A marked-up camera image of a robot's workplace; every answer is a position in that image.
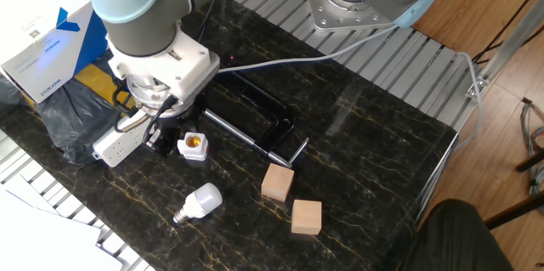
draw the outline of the black marble surface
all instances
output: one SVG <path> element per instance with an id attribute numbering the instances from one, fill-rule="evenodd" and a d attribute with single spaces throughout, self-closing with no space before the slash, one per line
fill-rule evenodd
<path id="1" fill-rule="evenodd" d="M 184 20 L 185 30 L 201 19 Z M 240 65 L 320 55 L 231 0 L 216 3 L 203 44 Z M 206 117 L 197 126 L 210 153 L 198 167 L 141 147 L 113 169 L 69 165 L 22 106 L 0 128 L 157 270 L 394 270 L 417 227 L 422 190 L 456 133 L 332 61 L 244 75 L 297 112 L 280 155 L 289 159 L 310 137 L 286 203 L 260 195 L 269 161 Z M 216 83 L 209 103 L 253 136 L 268 123 Z M 185 196 L 207 182 L 223 205 L 174 226 Z M 295 198 L 323 202 L 319 235 L 290 233 Z"/>

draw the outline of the metal mounting plate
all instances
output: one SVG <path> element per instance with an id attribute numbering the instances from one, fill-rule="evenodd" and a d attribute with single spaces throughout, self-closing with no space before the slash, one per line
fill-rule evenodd
<path id="1" fill-rule="evenodd" d="M 340 8 L 334 0 L 308 0 L 315 27 L 323 31 L 351 31 L 385 28 L 391 21 L 368 5 L 356 3 L 353 8 Z"/>

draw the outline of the metal bracket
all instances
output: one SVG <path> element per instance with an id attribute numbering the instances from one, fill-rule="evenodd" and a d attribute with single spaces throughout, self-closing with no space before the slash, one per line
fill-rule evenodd
<path id="1" fill-rule="evenodd" d="M 478 80 L 478 90 L 481 95 L 483 91 L 487 88 L 487 86 L 489 85 L 489 82 L 481 77 L 477 77 L 476 80 Z M 470 86 L 466 95 L 470 99 L 476 99 L 476 90 L 474 89 L 474 84 Z"/>
<path id="2" fill-rule="evenodd" d="M 391 21 L 366 3 L 343 0 L 308 0 L 315 27 L 323 31 L 385 28 Z"/>

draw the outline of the wooden block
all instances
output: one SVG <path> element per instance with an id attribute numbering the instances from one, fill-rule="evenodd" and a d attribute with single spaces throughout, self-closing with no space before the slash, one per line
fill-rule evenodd
<path id="1" fill-rule="evenodd" d="M 291 231 L 297 234 L 319 234 L 321 231 L 321 202 L 295 200 L 292 206 Z"/>
<path id="2" fill-rule="evenodd" d="M 261 194 L 285 202 L 294 175 L 295 172 L 291 169 L 270 164 L 261 184 Z"/>

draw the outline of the light bulb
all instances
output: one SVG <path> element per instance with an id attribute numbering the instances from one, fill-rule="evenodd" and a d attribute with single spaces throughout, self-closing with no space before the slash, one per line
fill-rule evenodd
<path id="1" fill-rule="evenodd" d="M 212 183 L 206 183 L 187 196 L 184 207 L 173 215 L 173 221 L 181 224 L 189 218 L 202 218 L 221 203 L 223 203 L 223 197 L 219 189 Z"/>

